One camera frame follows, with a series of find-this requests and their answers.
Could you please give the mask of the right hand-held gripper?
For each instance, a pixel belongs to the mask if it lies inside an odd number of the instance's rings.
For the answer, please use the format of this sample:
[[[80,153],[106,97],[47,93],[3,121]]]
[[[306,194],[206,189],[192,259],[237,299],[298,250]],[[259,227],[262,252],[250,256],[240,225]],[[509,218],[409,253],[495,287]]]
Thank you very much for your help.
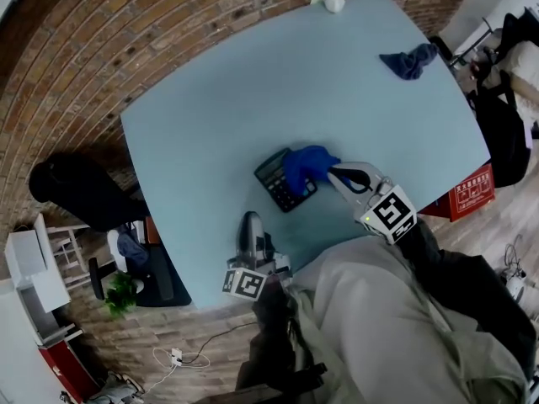
[[[341,162],[328,179],[353,205],[354,218],[393,245],[417,224],[417,213],[403,189],[368,162]]]

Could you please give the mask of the bright blue cloth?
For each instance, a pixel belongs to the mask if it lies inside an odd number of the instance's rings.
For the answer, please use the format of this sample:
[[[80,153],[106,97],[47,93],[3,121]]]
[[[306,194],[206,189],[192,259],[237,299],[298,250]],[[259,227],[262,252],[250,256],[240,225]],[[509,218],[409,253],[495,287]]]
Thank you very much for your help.
[[[333,156],[324,146],[306,146],[289,151],[282,161],[286,182],[295,195],[306,189],[306,180],[328,183],[328,171],[342,160]]]

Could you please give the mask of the black calculator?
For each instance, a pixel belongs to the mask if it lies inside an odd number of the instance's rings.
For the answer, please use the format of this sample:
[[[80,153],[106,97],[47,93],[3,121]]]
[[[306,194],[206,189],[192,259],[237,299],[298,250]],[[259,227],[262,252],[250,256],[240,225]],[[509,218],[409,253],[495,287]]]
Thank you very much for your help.
[[[305,178],[306,185],[301,195],[291,191],[283,167],[283,160],[290,151],[290,148],[284,148],[276,152],[260,164],[253,173],[284,213],[294,210],[318,191],[317,185],[310,178]]]

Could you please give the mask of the person's left forearm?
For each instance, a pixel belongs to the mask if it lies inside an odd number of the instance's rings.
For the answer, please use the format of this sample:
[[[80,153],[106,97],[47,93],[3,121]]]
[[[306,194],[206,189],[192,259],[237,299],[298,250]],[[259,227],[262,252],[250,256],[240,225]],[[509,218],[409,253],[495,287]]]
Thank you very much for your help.
[[[238,390],[254,385],[270,385],[297,372],[296,354],[289,326],[295,319],[288,294],[280,283],[268,283],[252,306],[259,333],[250,341],[249,358],[237,375]]]

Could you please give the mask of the person's right forearm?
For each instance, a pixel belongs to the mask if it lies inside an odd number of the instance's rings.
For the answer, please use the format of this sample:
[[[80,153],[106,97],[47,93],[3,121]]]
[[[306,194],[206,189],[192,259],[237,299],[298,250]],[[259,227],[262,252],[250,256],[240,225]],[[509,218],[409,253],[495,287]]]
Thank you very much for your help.
[[[536,330],[485,258],[440,248],[422,220],[397,245],[422,287],[444,307],[477,321],[478,330],[503,344],[530,380]]]

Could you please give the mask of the dark navy cloth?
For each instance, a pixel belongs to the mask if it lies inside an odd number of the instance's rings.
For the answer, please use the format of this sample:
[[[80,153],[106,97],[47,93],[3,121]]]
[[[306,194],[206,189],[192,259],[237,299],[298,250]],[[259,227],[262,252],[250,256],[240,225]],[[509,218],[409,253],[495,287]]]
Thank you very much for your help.
[[[420,78],[424,67],[438,56],[438,47],[423,43],[408,53],[380,54],[380,60],[399,78],[413,81]]]

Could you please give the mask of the red box with white print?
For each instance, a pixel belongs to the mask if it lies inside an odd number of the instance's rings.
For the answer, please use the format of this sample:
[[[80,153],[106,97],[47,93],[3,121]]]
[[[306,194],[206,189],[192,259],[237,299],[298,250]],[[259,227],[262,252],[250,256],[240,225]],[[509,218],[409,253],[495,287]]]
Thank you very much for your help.
[[[494,176],[491,164],[488,163],[419,213],[455,222],[481,209],[494,199]]]

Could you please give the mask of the green potted plant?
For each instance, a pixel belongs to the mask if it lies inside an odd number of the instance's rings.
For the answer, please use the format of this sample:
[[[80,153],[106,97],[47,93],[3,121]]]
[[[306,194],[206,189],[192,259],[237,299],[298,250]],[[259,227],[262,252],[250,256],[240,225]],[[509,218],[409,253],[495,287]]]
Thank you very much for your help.
[[[133,278],[124,272],[118,272],[106,291],[104,300],[112,317],[119,317],[136,305],[136,284]]]

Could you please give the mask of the black backpack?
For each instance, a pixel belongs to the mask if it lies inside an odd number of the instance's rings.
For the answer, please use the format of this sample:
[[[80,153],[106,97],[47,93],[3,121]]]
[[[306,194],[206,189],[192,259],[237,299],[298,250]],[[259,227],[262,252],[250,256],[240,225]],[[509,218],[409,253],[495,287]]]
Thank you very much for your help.
[[[485,88],[478,84],[467,95],[488,148],[494,187],[497,189],[519,183],[526,175],[531,158],[527,142],[531,131],[517,112],[515,93],[510,86],[510,75],[502,71],[500,84]]]

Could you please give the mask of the black padded bar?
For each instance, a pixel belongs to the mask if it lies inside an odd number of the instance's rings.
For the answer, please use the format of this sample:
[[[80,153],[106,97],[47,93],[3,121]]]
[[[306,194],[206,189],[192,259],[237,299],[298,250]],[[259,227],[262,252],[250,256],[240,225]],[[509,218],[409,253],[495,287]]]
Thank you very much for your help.
[[[114,260],[102,265],[98,265],[97,258],[90,258],[88,260],[90,283],[94,295],[98,300],[105,300],[105,293],[102,285],[103,278],[113,274],[116,270],[117,268]]]

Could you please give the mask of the black draped chair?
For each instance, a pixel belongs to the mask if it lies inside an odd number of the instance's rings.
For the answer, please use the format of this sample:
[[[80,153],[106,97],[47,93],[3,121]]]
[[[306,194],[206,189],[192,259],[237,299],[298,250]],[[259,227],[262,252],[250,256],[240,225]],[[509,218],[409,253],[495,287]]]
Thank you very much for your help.
[[[145,201],[130,197],[96,161],[79,153],[57,153],[35,165],[29,191],[38,202],[51,202],[100,232],[150,215]]]

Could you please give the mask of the white wooden rack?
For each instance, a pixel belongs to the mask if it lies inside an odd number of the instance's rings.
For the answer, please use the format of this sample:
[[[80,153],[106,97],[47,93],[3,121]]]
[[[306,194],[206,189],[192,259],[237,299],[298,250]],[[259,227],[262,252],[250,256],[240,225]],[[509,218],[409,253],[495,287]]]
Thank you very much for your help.
[[[87,229],[87,225],[46,228],[53,257],[68,291],[89,284],[91,281],[88,262],[83,258],[83,248],[77,240],[77,235],[84,233]]]

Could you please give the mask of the white extension socket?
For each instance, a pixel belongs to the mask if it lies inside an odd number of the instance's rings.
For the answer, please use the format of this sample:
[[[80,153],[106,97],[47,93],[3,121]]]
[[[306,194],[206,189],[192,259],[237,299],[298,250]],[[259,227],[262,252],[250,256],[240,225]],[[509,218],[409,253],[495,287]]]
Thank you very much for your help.
[[[508,269],[505,272],[505,286],[512,298],[519,302],[525,290],[526,273],[522,269]]]

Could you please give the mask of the red cabinet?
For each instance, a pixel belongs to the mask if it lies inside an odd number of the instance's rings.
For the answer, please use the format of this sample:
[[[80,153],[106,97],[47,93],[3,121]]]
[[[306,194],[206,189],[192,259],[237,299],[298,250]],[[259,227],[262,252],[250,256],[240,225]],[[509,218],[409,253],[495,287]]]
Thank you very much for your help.
[[[38,350],[63,389],[77,404],[82,404],[98,393],[98,383],[67,342],[60,341],[48,347],[40,346]]]

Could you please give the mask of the white cabinet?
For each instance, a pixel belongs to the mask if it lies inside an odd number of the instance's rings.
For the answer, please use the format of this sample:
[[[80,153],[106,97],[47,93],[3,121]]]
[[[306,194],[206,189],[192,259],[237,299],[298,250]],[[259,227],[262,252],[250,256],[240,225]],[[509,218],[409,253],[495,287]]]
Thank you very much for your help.
[[[47,348],[75,332],[70,323],[60,326],[54,311],[71,302],[52,251],[45,220],[39,214],[27,231],[11,232],[5,258],[13,282],[16,301],[40,348]]]

